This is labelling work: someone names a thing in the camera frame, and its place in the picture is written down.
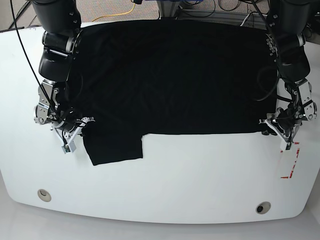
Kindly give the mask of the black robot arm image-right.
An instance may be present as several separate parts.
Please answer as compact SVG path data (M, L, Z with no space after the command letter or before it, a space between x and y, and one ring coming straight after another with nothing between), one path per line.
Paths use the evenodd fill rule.
M303 30L315 9L317 0L271 0L266 16L253 0L251 4L264 22L266 42L274 56L276 80L283 80L290 94L286 109L278 107L275 113L267 114L260 123L266 124L281 139L280 148L288 151L304 121L317 116L317 105L312 100L312 86L307 80L311 69L305 53L306 38Z

